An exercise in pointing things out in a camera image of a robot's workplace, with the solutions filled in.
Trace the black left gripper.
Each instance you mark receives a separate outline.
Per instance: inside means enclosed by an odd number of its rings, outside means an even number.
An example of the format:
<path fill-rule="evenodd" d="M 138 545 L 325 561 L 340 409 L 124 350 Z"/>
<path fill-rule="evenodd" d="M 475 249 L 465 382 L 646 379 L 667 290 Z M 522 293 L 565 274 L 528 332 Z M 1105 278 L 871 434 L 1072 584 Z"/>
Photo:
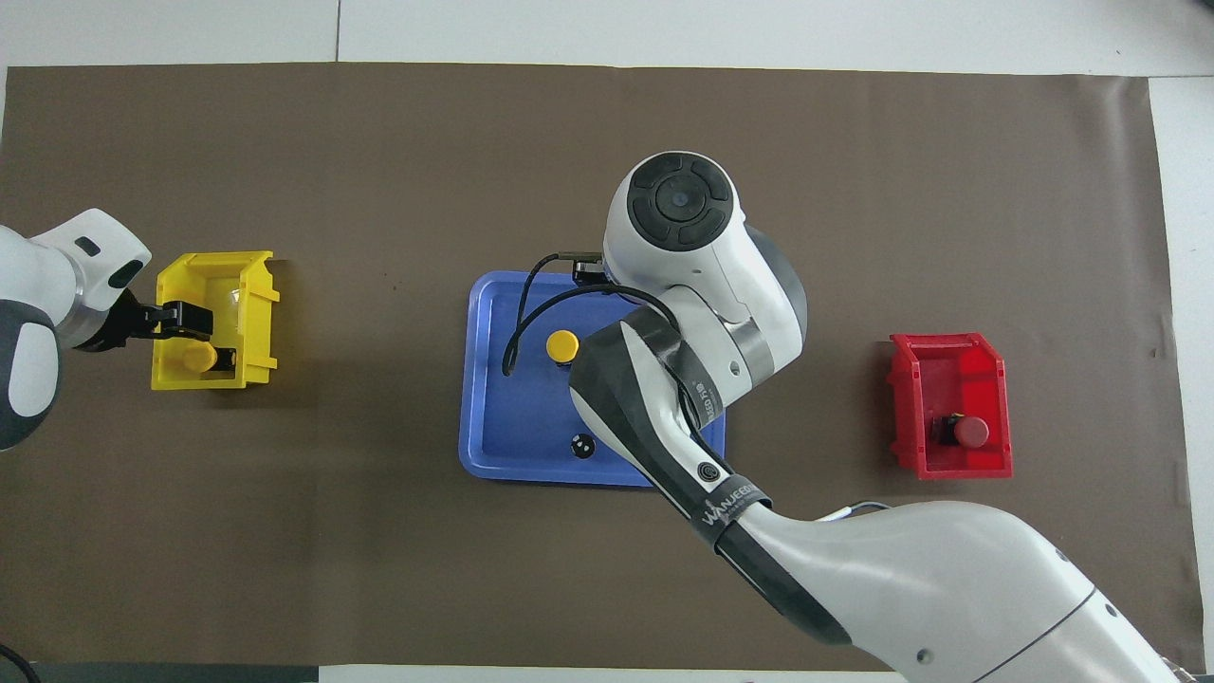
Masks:
<path fill-rule="evenodd" d="M 170 300 L 161 306 L 141 304 L 134 291 L 124 289 L 93 334 L 93 353 L 117 349 L 127 338 L 154 338 L 157 329 L 166 323 L 168 338 L 212 338 L 212 311 L 185 300 Z"/>

